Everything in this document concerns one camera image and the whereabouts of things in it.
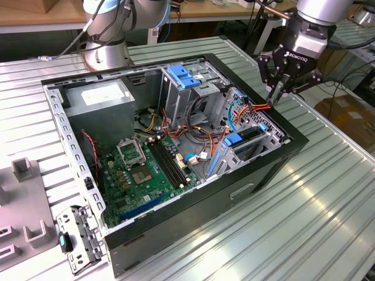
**expansion slot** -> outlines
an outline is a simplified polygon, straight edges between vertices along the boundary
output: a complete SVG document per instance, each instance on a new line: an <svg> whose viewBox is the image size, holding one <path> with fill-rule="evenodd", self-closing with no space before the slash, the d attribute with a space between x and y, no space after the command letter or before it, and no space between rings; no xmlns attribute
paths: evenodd
<svg viewBox="0 0 375 281"><path fill-rule="evenodd" d="M134 217L135 215L138 215L138 214L142 213L143 211L146 211L147 209L150 209L150 208L158 205L162 201L162 198L164 196L166 196L166 193L164 193L163 195L160 195L158 198L155 198L152 201L150 201L150 202L148 202L148 203L146 203L142 206L139 206L138 208L135 208L134 210L131 210L130 212L127 212L123 215L120 215L119 221L127 220L128 218Z"/></svg>
<svg viewBox="0 0 375 281"><path fill-rule="evenodd" d="M148 148L175 189L188 183L180 168L160 141L149 143Z"/></svg>

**blue tab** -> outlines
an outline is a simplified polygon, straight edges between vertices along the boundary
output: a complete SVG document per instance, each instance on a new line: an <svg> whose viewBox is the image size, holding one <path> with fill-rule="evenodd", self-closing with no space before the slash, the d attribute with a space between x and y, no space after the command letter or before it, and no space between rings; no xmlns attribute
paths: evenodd
<svg viewBox="0 0 375 281"><path fill-rule="evenodd" d="M181 85L183 89L200 85L200 81L193 78L190 71L181 66L168 66L169 74Z"/></svg>
<svg viewBox="0 0 375 281"><path fill-rule="evenodd" d="M215 168L215 165L216 165L216 163L217 163L219 157L220 157L220 154L218 154L218 153L216 152L216 155L215 155L215 158L213 159L212 165L211 165L209 171L207 172L207 175L208 175L208 176L211 176L212 171L213 171L213 169Z"/></svg>
<svg viewBox="0 0 375 281"><path fill-rule="evenodd" d="M241 140L242 138L237 133L232 133L224 139L224 142L227 144L227 146L231 146L237 142L240 142Z"/></svg>
<svg viewBox="0 0 375 281"><path fill-rule="evenodd" d="M267 126L265 125L265 123L260 123L259 124L259 128L263 131L263 132L265 132L265 131L267 131Z"/></svg>
<svg viewBox="0 0 375 281"><path fill-rule="evenodd" d="M232 145L232 142L230 141L229 138L225 138L225 139L224 139L224 142L225 142L225 144L226 144L227 146L231 146L231 145Z"/></svg>
<svg viewBox="0 0 375 281"><path fill-rule="evenodd" d="M238 95L238 97L243 97L243 94L241 94L239 90L235 89L234 92Z"/></svg>
<svg viewBox="0 0 375 281"><path fill-rule="evenodd" d="M65 245L65 237L64 236L60 236L60 245L61 246Z"/></svg>

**robotiq logo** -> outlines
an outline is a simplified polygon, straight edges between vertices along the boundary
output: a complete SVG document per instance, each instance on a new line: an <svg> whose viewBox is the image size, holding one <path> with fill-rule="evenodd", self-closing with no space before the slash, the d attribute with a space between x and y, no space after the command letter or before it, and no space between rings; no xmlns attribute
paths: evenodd
<svg viewBox="0 0 375 281"><path fill-rule="evenodd" d="M302 60L307 63L308 59L306 57L297 56L296 54L292 54L290 52L286 52L285 57L292 57L293 59Z"/></svg>

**expansion card bracket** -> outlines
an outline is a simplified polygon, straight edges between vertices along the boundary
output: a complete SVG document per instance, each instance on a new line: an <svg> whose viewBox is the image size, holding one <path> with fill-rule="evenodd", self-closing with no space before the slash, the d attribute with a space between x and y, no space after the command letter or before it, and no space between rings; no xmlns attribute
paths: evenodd
<svg viewBox="0 0 375 281"><path fill-rule="evenodd" d="M105 254L98 224L89 205L71 206L57 216L59 244L73 275L101 261Z"/></svg>

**blue cable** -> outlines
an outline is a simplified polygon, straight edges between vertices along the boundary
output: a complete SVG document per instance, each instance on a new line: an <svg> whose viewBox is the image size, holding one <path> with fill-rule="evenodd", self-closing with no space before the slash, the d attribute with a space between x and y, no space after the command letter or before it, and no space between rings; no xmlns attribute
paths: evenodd
<svg viewBox="0 0 375 281"><path fill-rule="evenodd" d="M165 42L165 40L168 38L170 32L171 32L171 18L168 18L169 19L169 25L168 25L168 33L166 34L164 40L162 41L162 43Z"/></svg>
<svg viewBox="0 0 375 281"><path fill-rule="evenodd" d="M229 123L230 127L232 128L233 132L235 132L236 129L235 129L233 123L232 123L231 110L232 110L233 105L237 102L242 102L242 100L232 101L232 103L229 105L229 108L228 108L228 123Z"/></svg>
<svg viewBox="0 0 375 281"><path fill-rule="evenodd" d="M195 156L194 153L189 153L188 155L185 156L185 161L188 161L189 158L191 158L191 157L193 157L193 156Z"/></svg>

